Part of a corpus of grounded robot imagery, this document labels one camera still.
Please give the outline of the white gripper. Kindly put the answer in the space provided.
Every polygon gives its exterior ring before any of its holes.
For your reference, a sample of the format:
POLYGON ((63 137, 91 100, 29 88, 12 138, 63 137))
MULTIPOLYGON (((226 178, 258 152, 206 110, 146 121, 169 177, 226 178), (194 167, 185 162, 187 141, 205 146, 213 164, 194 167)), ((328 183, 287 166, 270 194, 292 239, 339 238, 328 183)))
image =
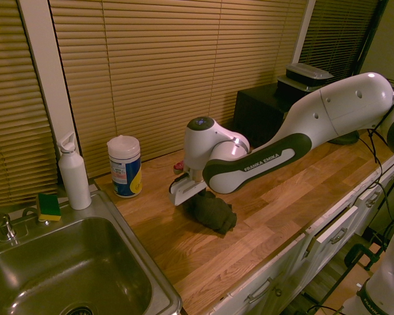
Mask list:
POLYGON ((204 181, 195 181, 189 175, 177 177, 169 187, 169 200, 175 206, 184 203, 206 188, 204 181))

